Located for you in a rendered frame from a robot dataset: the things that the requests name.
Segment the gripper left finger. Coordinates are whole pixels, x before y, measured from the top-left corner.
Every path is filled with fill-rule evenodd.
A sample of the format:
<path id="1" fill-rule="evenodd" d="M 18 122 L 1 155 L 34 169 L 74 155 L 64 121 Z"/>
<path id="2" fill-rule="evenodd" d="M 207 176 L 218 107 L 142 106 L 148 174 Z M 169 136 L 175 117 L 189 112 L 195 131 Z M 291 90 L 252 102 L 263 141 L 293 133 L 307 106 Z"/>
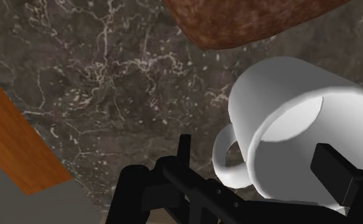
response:
<path id="1" fill-rule="evenodd" d="M 191 135 L 182 134 L 177 154 L 159 158 L 153 169 L 124 167 L 105 224 L 146 224 L 161 208 L 177 224 L 249 224 L 243 199 L 190 168 L 190 146 Z"/>

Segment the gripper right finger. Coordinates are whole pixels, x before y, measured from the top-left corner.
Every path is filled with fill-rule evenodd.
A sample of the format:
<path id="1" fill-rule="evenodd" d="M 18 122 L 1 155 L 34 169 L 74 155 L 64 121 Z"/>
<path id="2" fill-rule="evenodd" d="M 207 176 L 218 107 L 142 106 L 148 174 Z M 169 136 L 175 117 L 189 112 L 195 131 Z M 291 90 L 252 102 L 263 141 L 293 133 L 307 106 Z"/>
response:
<path id="1" fill-rule="evenodd" d="M 349 208 L 346 217 L 363 224 L 363 170 L 327 143 L 316 145 L 310 169 L 338 205 Z"/>

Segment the white mug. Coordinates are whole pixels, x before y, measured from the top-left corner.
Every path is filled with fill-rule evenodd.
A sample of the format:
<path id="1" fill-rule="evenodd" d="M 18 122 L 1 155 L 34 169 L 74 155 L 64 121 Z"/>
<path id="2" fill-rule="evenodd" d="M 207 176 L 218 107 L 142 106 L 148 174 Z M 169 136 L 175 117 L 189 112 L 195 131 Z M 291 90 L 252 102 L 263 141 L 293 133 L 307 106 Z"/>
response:
<path id="1" fill-rule="evenodd" d="M 233 85 L 212 163 L 230 188 L 341 209 L 310 169 L 327 143 L 363 169 L 363 87 L 293 57 L 250 66 Z"/>

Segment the brown rounded bread loaf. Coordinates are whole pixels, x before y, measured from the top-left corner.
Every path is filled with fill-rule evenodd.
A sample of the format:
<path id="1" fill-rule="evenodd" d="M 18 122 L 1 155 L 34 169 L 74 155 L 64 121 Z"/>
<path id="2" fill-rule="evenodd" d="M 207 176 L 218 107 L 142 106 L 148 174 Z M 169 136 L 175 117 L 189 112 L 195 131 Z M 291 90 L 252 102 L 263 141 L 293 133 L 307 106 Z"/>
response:
<path id="1" fill-rule="evenodd" d="M 186 37 L 203 50 L 272 37 L 351 0 L 162 0 Z"/>

